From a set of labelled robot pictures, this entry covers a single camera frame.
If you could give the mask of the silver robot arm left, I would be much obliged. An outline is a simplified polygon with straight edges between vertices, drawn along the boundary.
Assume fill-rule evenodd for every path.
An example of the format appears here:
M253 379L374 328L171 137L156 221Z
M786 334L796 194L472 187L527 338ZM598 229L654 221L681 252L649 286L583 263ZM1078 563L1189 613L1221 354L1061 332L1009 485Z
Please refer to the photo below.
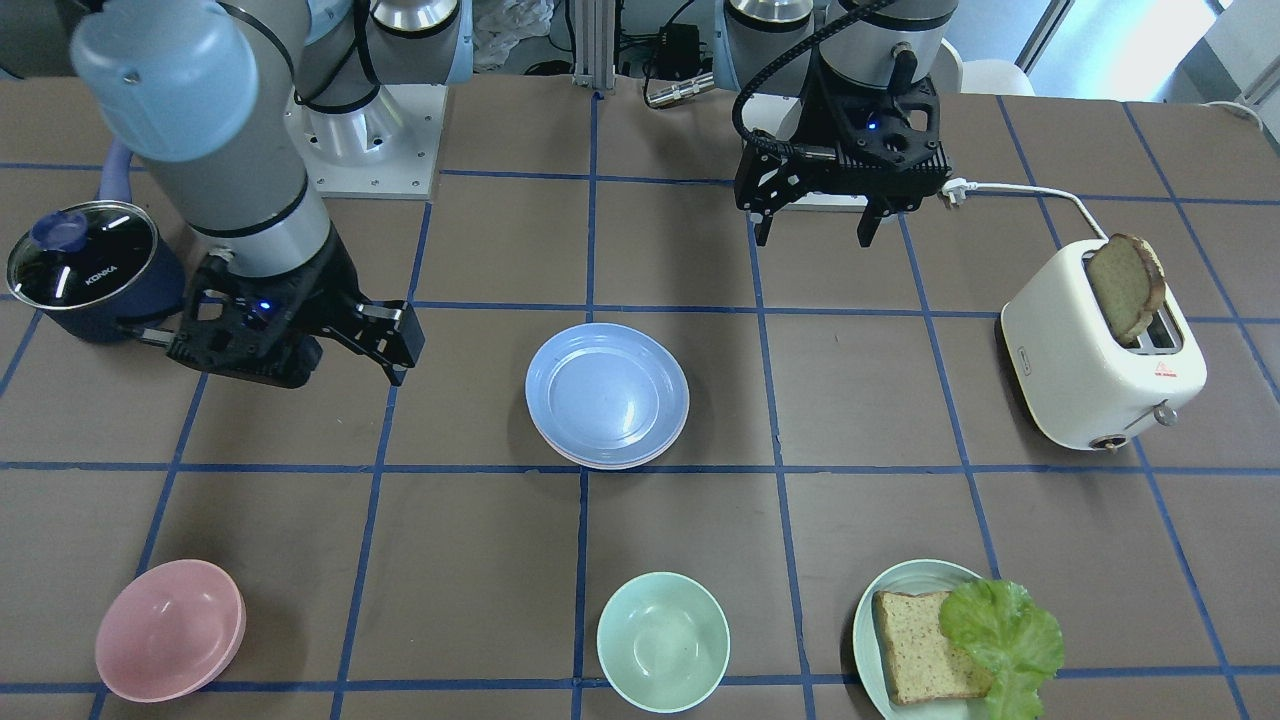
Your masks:
M716 87L736 95L736 206L765 245L812 193L863 197L856 237L916 210L952 169L931 68L954 1L718 1Z

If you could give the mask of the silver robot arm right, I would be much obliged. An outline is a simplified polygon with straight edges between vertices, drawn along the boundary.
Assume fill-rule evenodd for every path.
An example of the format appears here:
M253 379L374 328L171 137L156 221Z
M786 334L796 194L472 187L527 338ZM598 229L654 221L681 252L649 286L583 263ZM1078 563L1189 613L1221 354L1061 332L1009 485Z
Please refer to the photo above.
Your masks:
M310 22L303 1L105 1L69 56L204 250L169 359L297 388L329 338L399 386L425 343L415 310L361 291L285 129Z

